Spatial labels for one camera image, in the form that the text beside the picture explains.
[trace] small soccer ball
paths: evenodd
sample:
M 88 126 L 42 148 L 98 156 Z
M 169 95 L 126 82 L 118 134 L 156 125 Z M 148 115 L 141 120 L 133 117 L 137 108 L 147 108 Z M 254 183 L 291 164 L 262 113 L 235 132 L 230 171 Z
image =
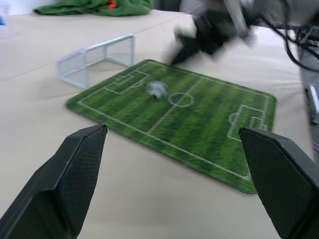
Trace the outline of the small soccer ball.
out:
M 167 96 L 167 86 L 159 81 L 152 81 L 147 85 L 147 92 L 154 99 Z

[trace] center circle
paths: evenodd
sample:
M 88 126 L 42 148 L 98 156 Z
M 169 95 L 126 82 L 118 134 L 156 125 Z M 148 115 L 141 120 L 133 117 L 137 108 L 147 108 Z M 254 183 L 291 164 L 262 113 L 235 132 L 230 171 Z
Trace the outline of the center circle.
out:
M 173 102 L 173 97 L 175 96 L 180 96 L 180 98 L 178 99 L 177 102 Z M 189 98 L 190 99 L 190 102 L 186 105 L 181 105 L 180 103 L 185 99 L 185 98 Z M 187 94 L 187 93 L 174 93 L 174 94 L 171 94 L 169 97 L 168 97 L 168 102 L 170 104 L 172 104 L 173 106 L 177 106 L 177 107 L 187 107 L 187 106 L 191 106 L 192 104 L 194 104 L 195 100 L 194 100 L 194 97 Z

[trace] soccer field mat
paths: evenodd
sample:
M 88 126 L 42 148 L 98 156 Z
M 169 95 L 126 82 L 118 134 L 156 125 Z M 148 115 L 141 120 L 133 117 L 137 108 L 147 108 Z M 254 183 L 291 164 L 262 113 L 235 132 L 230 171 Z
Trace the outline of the soccer field mat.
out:
M 146 85 L 153 80 L 168 86 L 167 97 L 155 100 L 147 94 Z M 238 131 L 245 126 L 271 131 L 276 98 L 146 60 L 74 96 L 66 106 L 189 168 L 253 194 L 256 190 Z

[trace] goal box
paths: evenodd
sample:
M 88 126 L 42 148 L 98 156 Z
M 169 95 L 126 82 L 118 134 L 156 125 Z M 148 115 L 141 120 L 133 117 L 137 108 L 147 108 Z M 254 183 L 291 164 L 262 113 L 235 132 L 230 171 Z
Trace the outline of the goal box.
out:
M 125 66 L 134 64 L 135 39 L 127 34 L 79 49 L 57 63 L 59 77 L 72 85 L 87 89 L 90 87 L 89 66 L 101 61 L 110 61 Z

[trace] table surface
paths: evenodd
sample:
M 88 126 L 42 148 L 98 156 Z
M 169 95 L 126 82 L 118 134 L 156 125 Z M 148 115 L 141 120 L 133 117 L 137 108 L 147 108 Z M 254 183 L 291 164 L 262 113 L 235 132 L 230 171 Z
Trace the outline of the table surface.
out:
M 0 215 L 32 173 L 64 138 L 94 125 L 64 107 L 81 92 L 58 79 L 56 61 L 81 47 L 133 33 L 136 63 L 165 60 L 173 30 L 191 29 L 189 15 L 152 11 L 146 16 L 21 15 L 16 36 L 0 41 Z M 252 47 L 235 40 L 212 61 L 185 68 L 277 97 L 274 132 L 313 155 L 302 82 L 283 42 L 256 27 Z M 97 83 L 124 67 L 92 68 Z M 99 180 L 79 238 L 279 238 L 257 195 L 237 192 L 165 156 L 109 132 Z

